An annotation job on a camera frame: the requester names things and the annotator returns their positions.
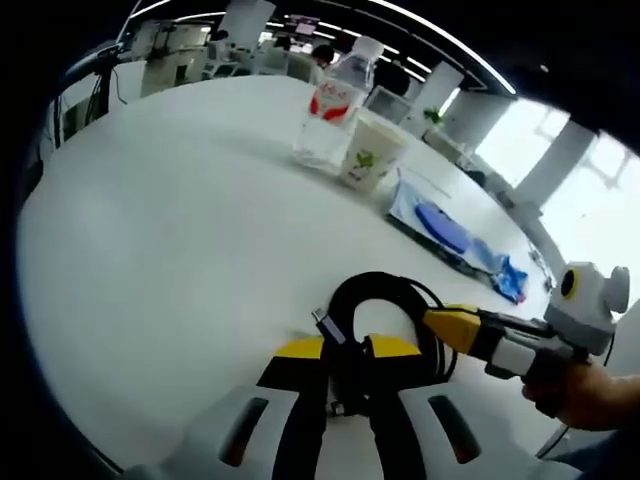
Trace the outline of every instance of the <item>white table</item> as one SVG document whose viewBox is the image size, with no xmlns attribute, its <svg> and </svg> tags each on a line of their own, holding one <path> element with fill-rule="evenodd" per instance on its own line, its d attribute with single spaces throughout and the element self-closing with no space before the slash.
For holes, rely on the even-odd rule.
<svg viewBox="0 0 640 480">
<path fill-rule="evenodd" d="M 445 302 L 543 313 L 523 234 L 428 146 L 413 141 L 406 164 L 438 185 L 423 182 L 426 194 L 530 273 L 522 305 L 449 268 L 354 193 L 292 167 L 311 88 L 244 77 L 144 98 L 64 143 L 29 198 L 18 261 L 35 351 L 62 407 L 120 465 L 157 461 L 194 415 L 255 383 L 279 346 L 317 334 L 310 311 L 351 275 L 384 270 Z M 363 305 L 356 327 L 413 339 L 382 301 Z M 454 379 L 537 450 L 557 422 L 521 398 L 518 380 L 482 369 L 462 359 Z M 327 456 L 318 478 L 341 478 L 332 469 L 346 464 L 351 477 L 381 478 L 364 419 L 332 424 Z"/>
</svg>

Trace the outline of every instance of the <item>white bottle cap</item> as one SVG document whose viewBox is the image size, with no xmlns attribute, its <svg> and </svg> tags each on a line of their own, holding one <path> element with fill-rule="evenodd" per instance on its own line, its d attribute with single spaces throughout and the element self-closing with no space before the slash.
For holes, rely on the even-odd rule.
<svg viewBox="0 0 640 480">
<path fill-rule="evenodd" d="M 362 37 L 356 38 L 356 41 L 353 43 L 352 51 L 367 57 L 372 62 L 375 62 L 384 52 L 384 45 L 371 37 L 365 37 L 363 35 Z"/>
</svg>

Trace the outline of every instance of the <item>paper cup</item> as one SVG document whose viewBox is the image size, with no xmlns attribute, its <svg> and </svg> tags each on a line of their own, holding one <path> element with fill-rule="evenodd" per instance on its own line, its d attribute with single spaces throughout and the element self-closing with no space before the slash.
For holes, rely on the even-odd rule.
<svg viewBox="0 0 640 480">
<path fill-rule="evenodd" d="M 407 145 L 407 140 L 391 128 L 372 118 L 358 117 L 340 179 L 356 190 L 372 191 L 394 168 Z"/>
</svg>

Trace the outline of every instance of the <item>plastic bottle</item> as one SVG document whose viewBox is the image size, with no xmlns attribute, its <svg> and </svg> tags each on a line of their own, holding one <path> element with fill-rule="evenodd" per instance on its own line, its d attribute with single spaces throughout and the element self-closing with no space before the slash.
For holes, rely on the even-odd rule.
<svg viewBox="0 0 640 480">
<path fill-rule="evenodd" d="M 295 145 L 297 159 L 329 160 L 349 134 L 345 124 L 373 88 L 374 63 L 384 46 L 359 37 L 353 49 L 325 72 L 308 107 L 308 116 Z"/>
</svg>

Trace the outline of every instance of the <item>person's hand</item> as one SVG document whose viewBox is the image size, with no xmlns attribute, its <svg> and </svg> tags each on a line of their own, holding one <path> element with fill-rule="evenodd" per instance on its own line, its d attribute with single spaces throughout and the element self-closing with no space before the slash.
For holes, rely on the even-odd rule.
<svg viewBox="0 0 640 480">
<path fill-rule="evenodd" d="M 562 395 L 558 418 L 567 426 L 582 430 L 612 430 L 624 423 L 633 409 L 637 393 L 630 383 L 638 379 L 614 379 L 597 363 L 573 363 L 563 381 L 525 384 L 522 394 L 536 402 L 545 395 Z"/>
</svg>

